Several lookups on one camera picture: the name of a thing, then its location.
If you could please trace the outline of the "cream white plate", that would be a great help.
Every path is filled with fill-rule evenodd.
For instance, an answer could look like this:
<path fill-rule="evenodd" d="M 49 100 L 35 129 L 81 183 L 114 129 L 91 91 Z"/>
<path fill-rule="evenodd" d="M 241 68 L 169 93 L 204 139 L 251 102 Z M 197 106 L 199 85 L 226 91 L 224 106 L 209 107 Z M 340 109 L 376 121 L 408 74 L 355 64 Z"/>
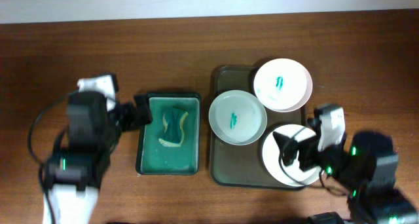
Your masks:
<path fill-rule="evenodd" d="M 298 135 L 296 135 L 295 139 L 300 142 L 302 140 L 311 138 L 315 136 L 315 132 L 302 125 L 298 124 L 285 124 L 283 126 L 279 126 L 274 129 L 274 132 L 282 134 L 288 138 L 294 136 L 298 131 L 302 130 Z M 277 181 L 289 185 L 292 187 L 301 187 L 302 185 L 296 183 L 288 176 L 284 174 L 282 169 L 280 168 L 279 163 L 279 156 L 280 156 L 280 149 L 275 142 L 273 137 L 273 133 L 269 133 L 267 138 L 264 140 L 262 145 L 262 160 L 264 163 L 265 168 L 268 170 L 269 174 L 275 178 Z M 319 179 L 319 172 L 320 167 L 315 167 L 311 170 L 303 172 L 299 168 L 299 161 L 296 159 L 294 160 L 293 164 L 290 166 L 285 166 L 283 164 L 283 168 L 288 175 L 290 175 L 293 179 L 303 183 L 303 184 L 312 184 Z"/>

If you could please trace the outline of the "green yellow scrub sponge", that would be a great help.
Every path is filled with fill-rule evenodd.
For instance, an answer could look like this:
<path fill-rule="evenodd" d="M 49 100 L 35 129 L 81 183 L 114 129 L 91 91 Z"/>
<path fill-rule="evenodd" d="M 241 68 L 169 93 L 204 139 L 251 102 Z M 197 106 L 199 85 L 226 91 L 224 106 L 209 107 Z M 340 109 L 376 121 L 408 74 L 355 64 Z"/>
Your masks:
<path fill-rule="evenodd" d="M 188 116 L 189 113 L 182 109 L 166 108 L 162 117 L 164 132 L 158 141 L 165 147 L 181 147 L 185 139 L 183 125 Z"/>

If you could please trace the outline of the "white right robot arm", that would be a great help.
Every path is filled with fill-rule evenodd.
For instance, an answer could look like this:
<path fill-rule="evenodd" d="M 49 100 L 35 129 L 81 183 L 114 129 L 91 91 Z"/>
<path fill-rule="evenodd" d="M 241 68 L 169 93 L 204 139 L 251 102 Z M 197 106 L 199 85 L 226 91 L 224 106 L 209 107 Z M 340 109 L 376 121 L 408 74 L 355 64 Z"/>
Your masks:
<path fill-rule="evenodd" d="M 354 223 L 417 223 L 418 211 L 395 188 L 399 156 L 389 136 L 375 131 L 354 135 L 349 151 L 345 139 L 318 149 L 319 136 L 298 142 L 294 137 L 273 133 L 280 167 L 299 160 L 301 170 L 320 167 L 346 190 Z"/>

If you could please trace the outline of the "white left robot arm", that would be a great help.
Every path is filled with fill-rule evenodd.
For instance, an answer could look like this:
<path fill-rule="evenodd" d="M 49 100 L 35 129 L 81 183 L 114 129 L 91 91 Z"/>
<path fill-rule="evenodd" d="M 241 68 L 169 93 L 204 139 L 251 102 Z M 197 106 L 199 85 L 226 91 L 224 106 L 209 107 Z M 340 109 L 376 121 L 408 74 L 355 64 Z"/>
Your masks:
<path fill-rule="evenodd" d="M 146 95 L 116 103 L 100 92 L 76 92 L 69 97 L 69 126 L 56 138 L 43 166 L 44 223 L 88 223 L 102 179 L 122 133 L 152 122 Z"/>

